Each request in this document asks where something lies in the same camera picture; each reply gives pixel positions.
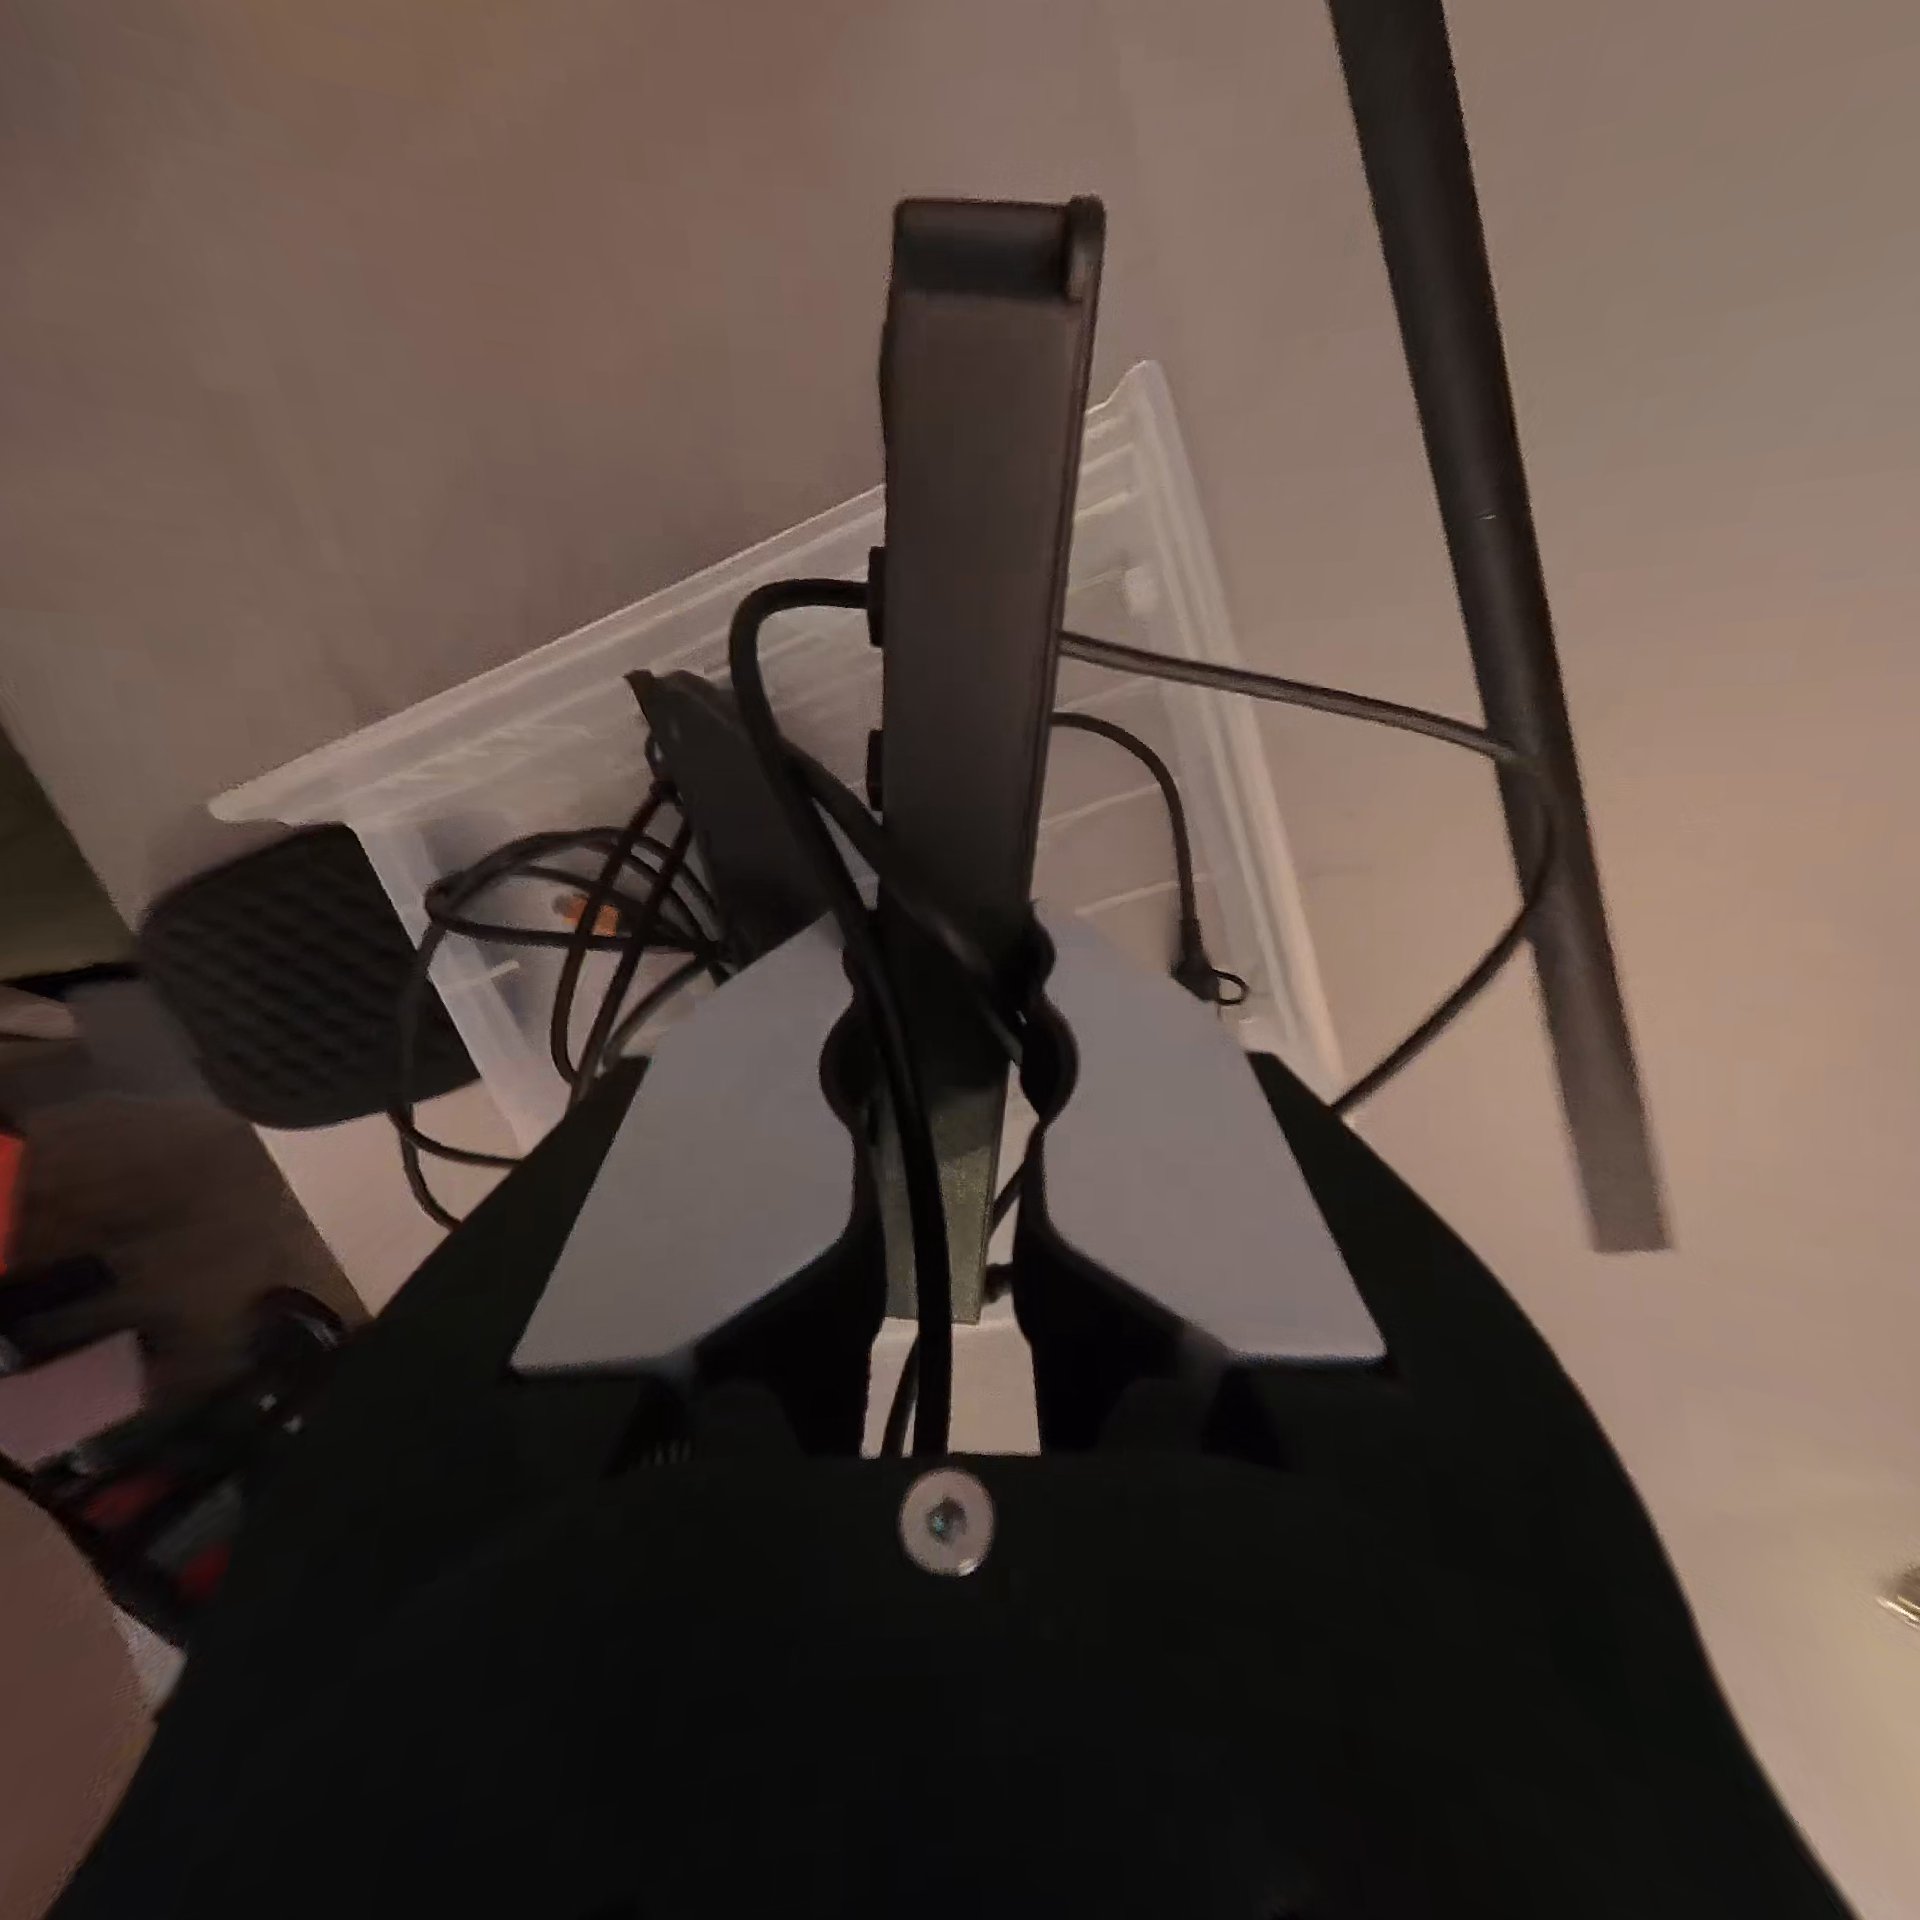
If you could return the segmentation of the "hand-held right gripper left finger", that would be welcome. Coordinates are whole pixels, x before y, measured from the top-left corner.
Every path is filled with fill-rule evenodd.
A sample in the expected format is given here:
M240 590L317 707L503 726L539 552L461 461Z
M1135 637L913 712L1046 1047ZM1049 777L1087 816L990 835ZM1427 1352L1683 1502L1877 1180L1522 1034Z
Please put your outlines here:
M824 916L665 1030L515 1370L678 1365L841 1241L857 1153L822 1055L849 1007Z

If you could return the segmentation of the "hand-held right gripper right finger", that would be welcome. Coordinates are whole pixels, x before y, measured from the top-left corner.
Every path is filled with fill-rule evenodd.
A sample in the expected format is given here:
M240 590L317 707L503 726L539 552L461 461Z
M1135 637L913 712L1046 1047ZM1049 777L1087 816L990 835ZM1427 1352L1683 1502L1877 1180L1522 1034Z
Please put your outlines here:
M1077 916L1044 916L1065 1089L1030 1094L1064 1245L1254 1361L1373 1364L1381 1331L1248 1053Z

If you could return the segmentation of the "clear plastic bin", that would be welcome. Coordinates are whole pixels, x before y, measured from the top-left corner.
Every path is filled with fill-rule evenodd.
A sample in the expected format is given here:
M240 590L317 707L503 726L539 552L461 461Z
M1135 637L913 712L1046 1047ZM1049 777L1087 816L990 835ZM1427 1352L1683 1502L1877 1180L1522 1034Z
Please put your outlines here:
M209 801L229 824L341 821L408 931L429 879L529 831L617 826L644 787L631 668L728 678L747 588L853 578L879 540L879 491L765 538L508 663L297 756ZM1065 623L1146 652L1239 663L1174 396L1133 365L1087 410ZM1240 1033L1318 1089L1344 1081L1262 722L1240 701L1064 663L1056 701L1165 756L1194 831L1205 944L1245 980ZM1164 805L1138 763L1070 731L1049 760L1041 901L1148 963L1171 941Z

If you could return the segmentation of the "short black usb hub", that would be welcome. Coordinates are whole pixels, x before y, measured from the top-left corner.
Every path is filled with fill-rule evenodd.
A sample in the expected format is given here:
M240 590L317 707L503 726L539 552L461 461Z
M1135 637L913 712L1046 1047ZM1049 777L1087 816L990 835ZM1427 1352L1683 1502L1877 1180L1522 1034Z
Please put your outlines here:
M940 1157L947 1274L980 1310L1011 1053L1041 944L1034 876L1108 218L906 201L879 324L879 926Z

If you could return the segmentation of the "thin black bin divider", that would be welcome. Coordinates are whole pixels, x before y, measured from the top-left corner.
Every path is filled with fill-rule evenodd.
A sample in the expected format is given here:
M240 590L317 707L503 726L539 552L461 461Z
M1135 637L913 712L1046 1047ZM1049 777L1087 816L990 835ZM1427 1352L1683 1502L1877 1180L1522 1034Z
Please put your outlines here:
M628 686L654 771L691 830L723 950L732 968L755 965L824 905L742 712L732 692L686 668L634 668Z

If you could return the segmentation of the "black mesh wrist pad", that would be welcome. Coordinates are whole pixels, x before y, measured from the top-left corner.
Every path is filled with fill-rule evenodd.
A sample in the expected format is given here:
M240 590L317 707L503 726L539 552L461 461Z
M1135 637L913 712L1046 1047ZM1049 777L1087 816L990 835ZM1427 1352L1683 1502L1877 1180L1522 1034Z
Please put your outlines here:
M213 1094L259 1127L387 1113L416 946L343 824L300 826L158 898L135 963Z

